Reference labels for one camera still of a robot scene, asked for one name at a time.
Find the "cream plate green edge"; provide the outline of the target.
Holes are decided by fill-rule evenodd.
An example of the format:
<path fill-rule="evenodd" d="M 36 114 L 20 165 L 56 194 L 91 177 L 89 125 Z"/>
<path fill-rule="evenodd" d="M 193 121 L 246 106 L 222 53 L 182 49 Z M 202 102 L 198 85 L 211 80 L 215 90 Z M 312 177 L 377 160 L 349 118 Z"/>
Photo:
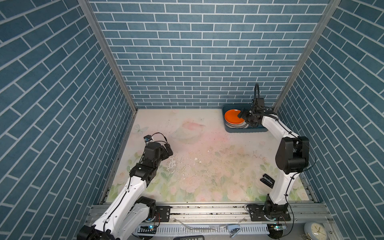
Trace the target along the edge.
<path fill-rule="evenodd" d="M 231 124 L 226 122 L 226 126 L 230 129 L 246 129 L 249 125 L 246 122 L 242 122 L 240 124 Z"/>

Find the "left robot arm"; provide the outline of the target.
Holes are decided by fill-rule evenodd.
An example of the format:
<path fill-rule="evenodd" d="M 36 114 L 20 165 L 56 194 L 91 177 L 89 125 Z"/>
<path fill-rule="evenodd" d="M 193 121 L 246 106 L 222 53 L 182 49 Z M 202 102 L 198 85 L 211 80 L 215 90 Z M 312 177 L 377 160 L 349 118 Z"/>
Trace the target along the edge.
<path fill-rule="evenodd" d="M 145 137 L 141 160 L 131 169 L 130 177 L 108 209 L 89 227 L 83 226 L 78 240 L 126 240 L 142 222 L 159 222 L 156 201 L 142 196 L 157 174 L 162 161 L 173 155 L 168 142 Z"/>

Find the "orange plastic plate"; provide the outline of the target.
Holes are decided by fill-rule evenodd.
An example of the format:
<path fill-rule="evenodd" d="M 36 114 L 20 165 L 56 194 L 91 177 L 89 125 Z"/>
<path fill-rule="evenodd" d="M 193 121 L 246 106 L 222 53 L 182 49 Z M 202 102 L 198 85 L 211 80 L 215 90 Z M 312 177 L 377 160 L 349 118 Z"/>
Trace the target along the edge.
<path fill-rule="evenodd" d="M 238 115 L 241 113 L 240 110 L 237 109 L 231 109 L 225 112 L 224 119 L 228 124 L 231 125 L 240 125 L 245 122 L 244 119 L 238 117 Z"/>

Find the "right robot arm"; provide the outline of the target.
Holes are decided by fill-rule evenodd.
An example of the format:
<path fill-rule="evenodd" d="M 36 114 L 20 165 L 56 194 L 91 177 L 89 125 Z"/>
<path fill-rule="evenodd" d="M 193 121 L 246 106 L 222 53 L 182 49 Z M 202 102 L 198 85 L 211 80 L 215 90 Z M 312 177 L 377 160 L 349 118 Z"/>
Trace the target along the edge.
<path fill-rule="evenodd" d="M 267 194 L 264 205 L 250 204 L 246 206 L 251 221 L 277 221 L 280 218 L 289 221 L 288 197 L 295 180 L 309 165 L 309 139 L 298 136 L 283 124 L 276 113 L 265 106 L 260 97 L 259 84 L 254 87 L 254 98 L 249 109 L 242 109 L 238 117 L 251 127 L 266 128 L 280 141 L 275 161 L 280 172 L 274 180 L 263 175 L 261 182 L 272 188 Z"/>

